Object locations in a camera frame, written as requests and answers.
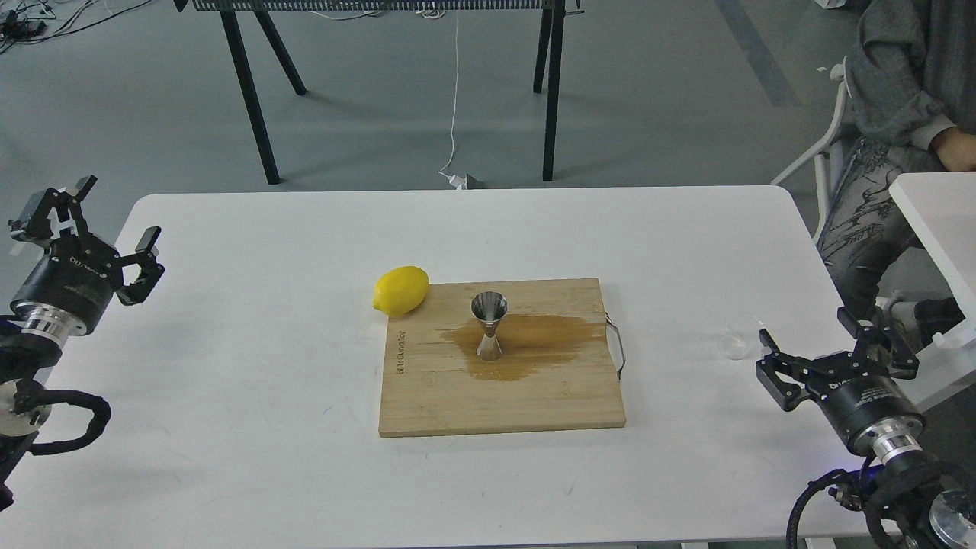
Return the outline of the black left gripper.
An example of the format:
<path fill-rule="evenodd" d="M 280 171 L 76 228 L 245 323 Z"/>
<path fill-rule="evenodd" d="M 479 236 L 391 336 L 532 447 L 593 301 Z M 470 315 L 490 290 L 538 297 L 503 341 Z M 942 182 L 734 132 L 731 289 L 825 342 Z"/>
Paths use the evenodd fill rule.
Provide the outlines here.
<path fill-rule="evenodd" d="M 157 259 L 160 226 L 146 228 L 129 255 L 118 257 L 114 249 L 95 251 L 95 236 L 88 230 L 81 202 L 97 180 L 87 176 L 71 188 L 35 192 L 21 215 L 8 222 L 13 240 L 44 250 L 11 300 L 15 316 L 27 319 L 36 308 L 62 310 L 73 317 L 74 335 L 88 335 L 100 322 L 114 293 L 123 305 L 133 306 L 146 301 L 156 288 L 165 271 Z M 140 270 L 135 281 L 125 284 L 123 268 L 129 265 Z M 113 277 L 118 278 L 114 289 Z"/>

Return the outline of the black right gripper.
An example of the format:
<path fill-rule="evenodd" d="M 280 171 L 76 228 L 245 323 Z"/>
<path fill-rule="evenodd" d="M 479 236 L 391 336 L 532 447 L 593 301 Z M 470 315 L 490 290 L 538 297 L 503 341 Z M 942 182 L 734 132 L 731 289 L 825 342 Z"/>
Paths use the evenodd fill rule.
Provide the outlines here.
<path fill-rule="evenodd" d="M 925 426 L 923 414 L 890 379 L 916 379 L 920 365 L 916 352 L 881 308 L 875 307 L 868 319 L 856 319 L 840 307 L 837 319 L 855 339 L 854 350 L 843 354 L 851 368 L 865 372 L 837 376 L 840 366 L 834 364 L 833 355 L 795 357 L 782 352 L 768 330 L 761 329 L 756 378 L 785 413 L 809 399 L 808 386 L 814 381 L 817 406 L 847 451 L 856 456 L 898 458 L 921 452 L 918 435 Z"/>

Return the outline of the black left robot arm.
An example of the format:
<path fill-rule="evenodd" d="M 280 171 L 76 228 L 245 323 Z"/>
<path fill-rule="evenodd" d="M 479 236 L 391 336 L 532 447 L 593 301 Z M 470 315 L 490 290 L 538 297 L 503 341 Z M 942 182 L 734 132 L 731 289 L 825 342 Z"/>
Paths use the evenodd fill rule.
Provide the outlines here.
<path fill-rule="evenodd" d="M 2 317 L 1 468 L 7 480 L 27 455 L 79 451 L 101 437 L 111 405 L 82 390 L 51 390 L 38 379 L 58 364 L 67 340 L 91 334 L 113 297 L 126 306 L 143 303 L 164 274 L 157 260 L 161 230 L 144 230 L 135 251 L 122 255 L 88 229 L 82 202 L 93 175 L 72 188 L 36 192 L 9 222 L 11 238 L 34 244 L 42 256 Z M 56 404 L 91 411 L 85 431 L 73 440 L 39 442 L 42 424 Z"/>

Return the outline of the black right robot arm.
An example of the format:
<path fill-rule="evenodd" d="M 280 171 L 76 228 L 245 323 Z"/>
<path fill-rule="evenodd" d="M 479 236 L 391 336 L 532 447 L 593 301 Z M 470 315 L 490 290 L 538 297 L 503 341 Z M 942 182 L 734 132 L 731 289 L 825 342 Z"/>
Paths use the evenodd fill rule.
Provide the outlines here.
<path fill-rule="evenodd" d="M 812 480 L 792 506 L 785 542 L 798 545 L 807 504 L 820 491 L 864 515 L 878 548 L 972 548 L 974 479 L 962 467 L 924 451 L 923 414 L 897 382 L 916 377 L 918 359 L 892 327 L 837 317 L 855 339 L 851 351 L 815 359 L 783 352 L 765 329 L 756 377 L 789 413 L 816 403 L 847 451 L 863 458 L 856 471 L 835 469 Z"/>

